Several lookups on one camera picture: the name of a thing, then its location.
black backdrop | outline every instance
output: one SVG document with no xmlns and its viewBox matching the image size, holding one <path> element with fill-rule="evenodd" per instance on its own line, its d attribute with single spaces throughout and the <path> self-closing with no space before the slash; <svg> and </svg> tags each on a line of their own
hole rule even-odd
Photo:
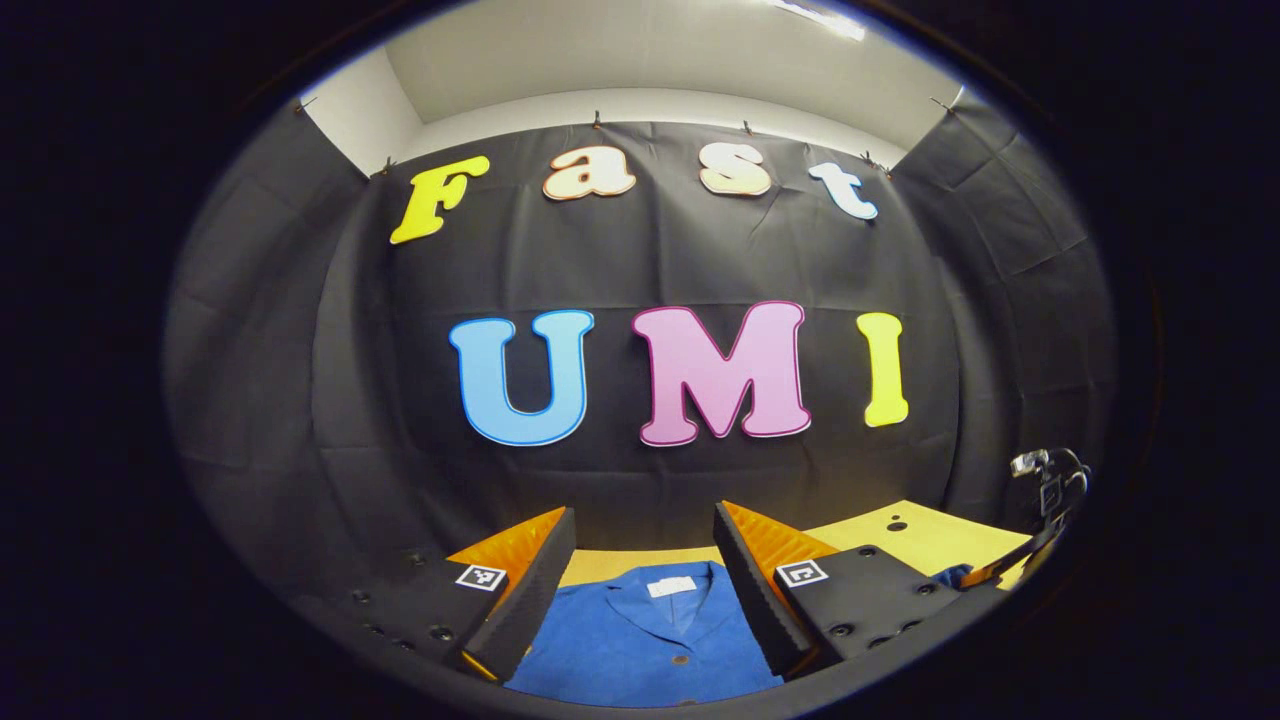
<svg viewBox="0 0 1280 720">
<path fill-rule="evenodd" d="M 1124 423 L 1108 438 L 1126 473 L 1110 491 L 1100 487 L 1097 512 L 1082 519 L 1061 562 L 983 626 L 987 642 L 940 653 L 831 715 L 874 707 L 1073 717 L 1117 703 L 1170 717 L 1257 711 L 1270 648 L 1265 633 L 1242 632 L 1242 618 L 1266 616 L 1266 593 L 1245 577 L 1256 577 L 1248 551 L 1265 525 L 1263 506 L 1249 500 L 1268 475 L 1248 471 L 1253 455 L 1225 452 L 1216 424 L 1234 428 L 1240 447 L 1258 447 L 1253 432 L 1263 425 L 1240 423 L 1247 409 L 1228 416 L 1215 405 L 1224 395 L 1257 398 L 1248 387 L 1256 375 L 1236 368 L 1217 384 L 1202 382 L 1220 369 L 1206 361 L 1221 356 L 1203 354 L 1197 338 L 1222 322 L 1220 309 L 1266 296 L 1248 292 L 1262 290 L 1263 274 L 1235 274 L 1230 284 L 1215 274 L 1249 266 L 1249 249 L 1265 243 L 1221 254 L 1206 238 L 1222 237 L 1224 227 L 1229 240 L 1265 237 L 1266 225 L 1253 223 L 1274 178 L 1252 152 L 1202 152 L 1206 137 L 1266 137 L 1256 127 L 1265 114 L 1242 102 L 1253 88 L 1240 69 L 1274 27 L 1275 9 L 1151 14 L 1114 3 L 1005 0 L 961 12 L 916 0 L 874 8 L 928 36 L 901 13 L 919 18 L 941 33 L 948 58 L 973 72 L 989 63 L 1010 78 L 996 82 L 1004 100 L 1020 86 L 1070 128 L 1048 145 L 1100 227 L 1124 238 L 1108 252 L 1124 260 L 1114 287 L 1134 310 L 1126 316 L 1153 318 L 1162 331 L 1124 328 L 1123 377 L 1143 383 L 1121 384 Z M 173 254 L 202 200 L 193 188 L 207 187 L 265 119 L 233 122 L 234 113 L 262 94 L 283 101 L 413 13 L 397 4 L 229 4 L 215 14 L 157 8 L 142 23 L 101 8 L 93 22 L 31 9 L 5 6 L 14 20 L 5 27 L 23 28 L 6 49 L 29 51 L 17 91 L 27 102 L 13 115 L 29 138 L 14 147 L 24 188 L 17 231 L 28 242 L 13 246 L 6 288 L 20 300 L 14 331 L 36 351 L 15 375 L 18 407 L 29 414 L 14 423 L 20 482 L 6 503 L 18 520 L 6 630 L 19 630 L 17 692 L 6 702 L 41 717 L 420 717 L 428 707 L 415 693 L 355 667 L 225 552 L 175 482 L 155 365 Z M 1137 27 L 1167 42 L 1134 42 Z M 1199 50 L 1210 42 L 1212 51 Z M 296 85 L 262 85 L 287 68 L 301 76 Z M 119 92 L 124 86 L 142 92 Z M 44 172 L 51 163 L 63 172 Z M 1201 178 L 1198 204 L 1152 182 L 1187 178 L 1189 168 Z M 72 202 L 77 190 L 92 201 Z M 1148 436 L 1153 400 L 1162 400 L 1161 420 Z M 1221 582 L 1175 583 L 1188 568 L 1211 568 Z M 947 692 L 960 685 L 973 688 L 965 702 Z"/>
<path fill-rule="evenodd" d="M 698 151 L 748 140 L 773 187 L 701 187 Z M 590 145 L 622 150 L 636 186 L 547 199 L 549 159 Z M 476 155 L 492 168 L 443 229 L 390 245 L 410 181 Z M 827 161 L 860 176 L 873 222 L 809 177 Z M 179 448 L 197 493 L 269 577 L 330 577 L 332 562 L 294 557 L 312 534 L 438 555 L 561 505 L 576 510 L 580 547 L 600 550 L 709 544 L 718 500 L 810 528 L 908 498 L 1027 530 L 1036 496 L 1007 482 L 1015 452 L 1066 446 L 1100 465 L 1115 375 L 1100 259 L 1047 163 L 972 94 L 892 176 L 780 137 L 621 123 L 480 140 L 362 184 L 305 113 L 285 109 L 214 191 L 177 272 L 166 374 Z M 644 445 L 649 356 L 635 314 L 692 307 L 727 351 L 765 300 L 805 309 L 812 425 Z M 595 316 L 582 424 L 543 447 L 476 433 L 449 329 L 515 322 L 507 389 L 538 409 L 549 374 L 529 328 L 566 307 Z M 900 424 L 863 421 L 863 313 L 904 324 Z M 283 518 L 287 506 L 306 511 Z"/>
</svg>

blue letter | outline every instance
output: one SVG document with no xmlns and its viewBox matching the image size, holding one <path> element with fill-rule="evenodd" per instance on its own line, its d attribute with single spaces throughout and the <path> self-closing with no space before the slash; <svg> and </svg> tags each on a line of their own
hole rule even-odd
<svg viewBox="0 0 1280 720">
<path fill-rule="evenodd" d="M 534 318 L 534 334 L 547 340 L 552 401 L 540 413 L 521 413 L 507 397 L 506 346 L 516 325 L 500 318 L 468 320 L 449 332 L 458 348 L 462 407 L 467 421 L 502 445 L 550 445 L 577 429 L 586 414 L 586 368 L 582 336 L 595 325 L 584 310 L 556 310 Z"/>
<path fill-rule="evenodd" d="M 858 197 L 855 187 L 861 187 L 863 181 L 858 176 L 851 176 L 840 169 L 835 163 L 823 163 L 809 168 L 809 174 L 820 179 L 827 186 L 827 192 L 841 210 L 855 218 L 869 220 L 876 217 L 876 206 Z"/>
</svg>

letter m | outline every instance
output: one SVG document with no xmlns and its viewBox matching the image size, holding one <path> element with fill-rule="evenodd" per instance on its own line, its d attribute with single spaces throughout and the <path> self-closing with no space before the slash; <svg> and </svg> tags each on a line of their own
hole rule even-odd
<svg viewBox="0 0 1280 720">
<path fill-rule="evenodd" d="M 631 328 L 649 341 L 653 372 L 653 419 L 640 429 L 640 439 L 672 446 L 698 437 L 698 425 L 685 418 L 686 389 L 716 437 L 728 434 L 748 388 L 753 396 L 751 413 L 742 420 L 746 434 L 790 436 L 808 428 L 796 355 L 801 323 L 804 309 L 794 302 L 753 305 L 724 357 L 689 307 L 636 315 Z"/>
</svg>

shirt collar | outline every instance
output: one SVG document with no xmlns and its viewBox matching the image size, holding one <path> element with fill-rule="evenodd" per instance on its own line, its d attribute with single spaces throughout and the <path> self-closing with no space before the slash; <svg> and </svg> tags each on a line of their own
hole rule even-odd
<svg viewBox="0 0 1280 720">
<path fill-rule="evenodd" d="M 698 609 L 698 616 L 692 625 L 684 634 L 676 634 L 676 629 L 667 621 L 658 609 L 649 600 L 649 583 L 663 578 L 689 575 L 694 578 L 710 578 L 710 588 L 707 598 Z M 733 593 L 733 584 L 728 578 L 728 571 L 718 562 L 684 562 L 678 565 L 650 565 L 636 568 L 605 584 L 605 600 L 609 606 L 632 625 L 668 642 L 678 643 L 692 650 L 692 644 L 707 637 L 739 607 L 737 594 Z"/>
</svg>

yellow letter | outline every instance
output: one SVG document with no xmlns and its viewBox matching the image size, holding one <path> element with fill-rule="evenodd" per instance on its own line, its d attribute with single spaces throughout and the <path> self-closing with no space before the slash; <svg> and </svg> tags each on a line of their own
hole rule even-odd
<svg viewBox="0 0 1280 720">
<path fill-rule="evenodd" d="M 902 368 L 897 357 L 897 336 L 902 323 L 893 315 L 868 313 L 858 316 L 858 329 L 867 336 L 872 355 L 872 404 L 867 406 L 867 425 L 878 428 L 906 419 L 902 397 Z"/>
<path fill-rule="evenodd" d="M 489 159 L 476 155 L 413 176 L 410 181 L 413 195 L 408 199 L 401 227 L 392 232 L 392 245 L 426 237 L 444 227 L 444 220 L 435 215 L 435 204 L 439 202 L 445 210 L 457 208 L 462 202 L 462 193 L 467 191 L 467 176 L 477 178 L 488 172 Z M 460 177 L 449 179 L 449 176 Z"/>
<path fill-rule="evenodd" d="M 585 163 L 575 164 L 579 160 Z M 636 183 L 627 172 L 627 156 L 617 147 L 580 147 L 552 160 L 552 173 L 543 192 L 552 200 L 573 200 L 590 193 L 622 195 Z"/>
<path fill-rule="evenodd" d="M 764 156 L 750 145 L 713 142 L 698 154 L 698 159 L 709 169 L 700 170 L 698 177 L 712 192 L 721 195 L 764 195 L 773 184 L 769 173 L 760 163 Z"/>
</svg>

